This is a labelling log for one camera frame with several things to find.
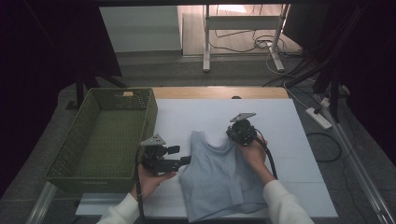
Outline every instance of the metal stand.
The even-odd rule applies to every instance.
[[[289,9],[289,4],[282,8],[280,16],[213,16],[209,15],[209,5],[206,5],[205,15],[205,45],[204,45],[204,72],[210,71],[209,31],[211,30],[276,30],[274,40],[269,46],[278,72],[284,72],[282,62],[277,54],[277,42],[283,28],[283,22]]]
[[[273,58],[274,64],[276,66],[276,70],[279,73],[285,72],[285,67],[283,67],[282,62],[279,59],[279,54],[276,51],[277,42],[279,41],[280,34],[282,33],[283,23],[286,19],[286,14],[288,13],[289,4],[286,4],[284,8],[282,8],[282,13],[280,14],[279,23],[277,24],[274,41],[272,43],[267,43],[268,49],[271,52],[271,57]]]

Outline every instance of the gray t-shirt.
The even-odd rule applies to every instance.
[[[266,206],[262,183],[234,141],[213,147],[203,132],[192,132],[191,150],[191,163],[179,177],[189,222]]]

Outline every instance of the white table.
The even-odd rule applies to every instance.
[[[311,217],[337,217],[291,99],[157,99],[157,105],[154,132],[161,135],[167,147],[180,146],[180,153],[166,156],[167,159],[191,154],[191,131],[204,131],[209,144],[220,145],[227,138],[225,131],[231,125],[230,119],[243,112],[257,113],[249,120],[269,142],[279,180],[297,196]],[[124,196],[84,194],[76,215],[101,216]],[[147,217],[187,217],[177,176],[163,182],[144,207]],[[264,208],[256,213],[228,217],[266,218],[268,211]]]

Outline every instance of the metal rail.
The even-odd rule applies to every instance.
[[[350,143],[342,125],[334,121],[328,109],[323,109],[323,112],[326,118],[332,124],[336,137],[340,141],[340,144],[347,155],[349,164],[358,178],[358,181],[361,184],[361,187],[364,190],[370,204],[374,208],[379,220],[383,224],[395,224],[395,218],[393,214],[390,212],[390,209],[382,197],[381,192],[378,190],[372,178],[364,168],[359,155],[356,153],[355,148]]]
[[[49,210],[53,196],[55,195],[56,189],[57,188],[50,182],[46,183],[43,190],[41,190],[40,196],[38,196],[37,202],[35,202],[35,207],[30,213],[26,224],[39,224],[43,222],[44,217]]]

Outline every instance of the black cable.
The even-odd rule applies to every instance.
[[[309,96],[315,103],[317,103],[317,105],[319,105],[319,110],[321,110],[323,108],[323,106],[312,96],[310,95],[308,92],[301,90],[300,88],[294,86],[295,89],[305,93],[307,96]]]
[[[256,132],[258,132],[259,134],[260,134],[260,136],[262,137],[262,139],[264,139],[264,136],[262,136],[262,132],[260,132],[258,129],[254,129],[254,130],[256,130]],[[270,149],[268,148],[268,146],[263,142],[263,141],[260,141],[259,142],[261,145],[262,144],[264,144],[265,145],[265,147],[263,147],[264,149],[265,149],[265,153],[267,153],[267,155],[268,155],[268,160],[270,161],[270,163],[271,163],[271,169],[272,169],[272,171],[273,171],[273,175],[274,175],[274,177],[277,179],[277,174],[276,174],[276,168],[275,168],[275,164],[274,164],[274,159],[273,159],[273,157],[272,157],[272,154],[271,154],[271,152],[270,152]]]
[[[326,133],[307,133],[306,136],[315,135],[315,134],[323,135],[323,136],[326,136],[326,137],[332,139],[334,141],[334,143],[338,146],[338,152],[337,152],[337,155],[334,158],[329,159],[329,160],[316,160],[316,161],[317,162],[332,162],[332,161],[337,161],[338,159],[340,159],[341,154],[342,154],[342,148],[341,148],[340,143],[335,138],[333,138],[332,136],[330,136],[330,135],[328,135]]]
[[[261,146],[262,148],[264,148],[265,153],[268,156],[268,160],[270,161],[271,164],[271,170],[273,172],[273,176],[277,179],[277,174],[276,174],[276,168],[275,168],[275,163],[274,163],[274,158],[272,157],[271,151],[270,149],[267,147],[267,145],[265,145],[265,143],[260,140],[260,138],[258,138],[257,136],[253,136],[254,140],[256,140]]]
[[[138,172],[138,158],[141,146],[137,148],[136,155],[134,155],[134,182],[136,183],[136,196],[137,204],[139,207],[139,214],[142,223],[146,223],[145,211],[143,210],[142,187],[140,185],[139,172]]]

